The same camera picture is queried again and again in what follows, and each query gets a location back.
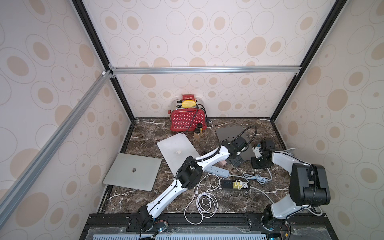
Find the pink charger adapter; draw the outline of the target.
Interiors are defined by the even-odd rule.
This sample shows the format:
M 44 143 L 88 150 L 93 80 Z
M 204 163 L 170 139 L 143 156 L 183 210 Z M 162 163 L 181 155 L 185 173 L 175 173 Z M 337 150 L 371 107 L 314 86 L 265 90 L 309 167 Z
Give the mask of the pink charger adapter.
M 219 165 L 220 165 L 221 167 L 225 166 L 226 164 L 227 164 L 227 161 L 225 161 L 225 160 L 219 162 Z

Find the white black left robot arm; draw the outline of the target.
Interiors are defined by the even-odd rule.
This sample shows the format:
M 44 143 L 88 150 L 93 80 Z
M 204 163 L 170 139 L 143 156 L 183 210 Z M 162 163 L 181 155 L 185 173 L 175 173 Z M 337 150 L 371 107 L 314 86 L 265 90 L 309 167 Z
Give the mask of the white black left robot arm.
M 203 172 L 208 167 L 227 159 L 235 159 L 249 147 L 243 137 L 237 136 L 233 140 L 223 140 L 213 151 L 198 157 L 187 157 L 182 166 L 177 170 L 176 177 L 171 185 L 156 199 L 138 210 L 138 225 L 142 231 L 148 231 L 155 223 L 155 219 L 163 210 L 180 194 L 193 189 L 200 182 Z

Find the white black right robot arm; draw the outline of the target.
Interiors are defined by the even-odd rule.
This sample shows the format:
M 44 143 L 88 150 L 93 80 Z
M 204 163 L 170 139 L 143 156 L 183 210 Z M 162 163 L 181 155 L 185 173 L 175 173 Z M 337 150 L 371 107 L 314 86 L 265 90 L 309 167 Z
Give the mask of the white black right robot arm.
M 328 205 L 331 201 L 325 168 L 298 159 L 294 151 L 295 148 L 278 151 L 271 140 L 263 140 L 253 147 L 252 160 L 263 167 L 278 165 L 291 176 L 288 195 L 267 205 L 263 212 L 261 223 L 269 231 L 302 210 Z

